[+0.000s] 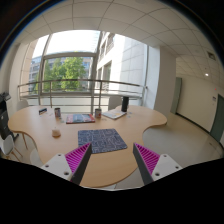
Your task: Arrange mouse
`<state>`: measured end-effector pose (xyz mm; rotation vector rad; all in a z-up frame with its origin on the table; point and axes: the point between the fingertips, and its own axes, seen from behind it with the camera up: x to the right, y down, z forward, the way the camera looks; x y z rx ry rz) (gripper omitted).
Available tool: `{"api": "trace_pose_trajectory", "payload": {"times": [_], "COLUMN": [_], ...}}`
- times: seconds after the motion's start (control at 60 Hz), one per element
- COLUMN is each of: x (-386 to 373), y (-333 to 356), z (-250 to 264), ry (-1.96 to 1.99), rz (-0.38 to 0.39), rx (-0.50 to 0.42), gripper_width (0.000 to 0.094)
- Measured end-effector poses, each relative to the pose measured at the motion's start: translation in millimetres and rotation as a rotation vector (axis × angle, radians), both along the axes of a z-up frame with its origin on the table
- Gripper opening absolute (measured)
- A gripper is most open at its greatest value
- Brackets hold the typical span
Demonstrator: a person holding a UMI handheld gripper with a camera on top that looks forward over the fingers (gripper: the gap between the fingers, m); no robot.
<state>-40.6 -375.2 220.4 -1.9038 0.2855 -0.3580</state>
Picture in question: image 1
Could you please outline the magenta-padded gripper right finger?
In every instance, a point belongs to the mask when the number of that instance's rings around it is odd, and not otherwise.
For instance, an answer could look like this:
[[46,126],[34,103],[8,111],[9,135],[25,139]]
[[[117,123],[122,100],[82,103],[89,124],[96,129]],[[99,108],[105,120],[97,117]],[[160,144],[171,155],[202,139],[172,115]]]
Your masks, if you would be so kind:
[[182,169],[168,154],[159,155],[137,143],[133,144],[133,154],[145,185]]

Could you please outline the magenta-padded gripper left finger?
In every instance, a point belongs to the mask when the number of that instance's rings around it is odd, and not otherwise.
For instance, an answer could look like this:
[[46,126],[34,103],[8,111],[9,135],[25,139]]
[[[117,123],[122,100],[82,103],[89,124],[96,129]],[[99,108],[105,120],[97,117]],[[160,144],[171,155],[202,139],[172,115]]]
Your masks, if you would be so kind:
[[84,144],[67,154],[58,153],[42,169],[79,185],[92,154],[92,144]]

